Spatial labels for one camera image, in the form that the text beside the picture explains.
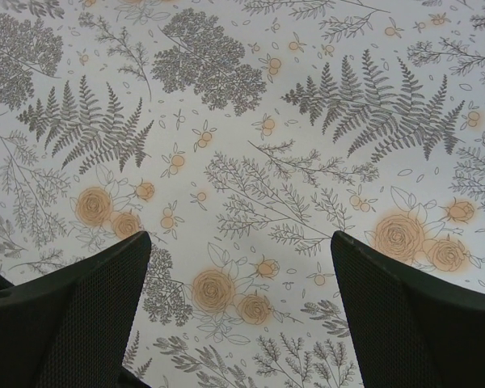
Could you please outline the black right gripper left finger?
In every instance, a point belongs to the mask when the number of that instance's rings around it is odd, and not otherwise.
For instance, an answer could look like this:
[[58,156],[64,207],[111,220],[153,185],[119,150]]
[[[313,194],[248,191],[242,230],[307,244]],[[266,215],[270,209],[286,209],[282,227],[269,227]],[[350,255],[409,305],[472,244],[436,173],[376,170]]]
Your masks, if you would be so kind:
[[143,387],[123,366],[151,240],[141,231],[35,280],[0,275],[0,387]]

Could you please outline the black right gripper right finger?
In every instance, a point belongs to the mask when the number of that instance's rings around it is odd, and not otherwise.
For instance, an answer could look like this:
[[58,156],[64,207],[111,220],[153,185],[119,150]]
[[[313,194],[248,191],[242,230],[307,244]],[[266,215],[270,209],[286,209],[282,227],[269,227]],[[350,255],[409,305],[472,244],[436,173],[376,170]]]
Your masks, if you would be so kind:
[[485,294],[342,231],[331,256],[366,387],[485,387]]

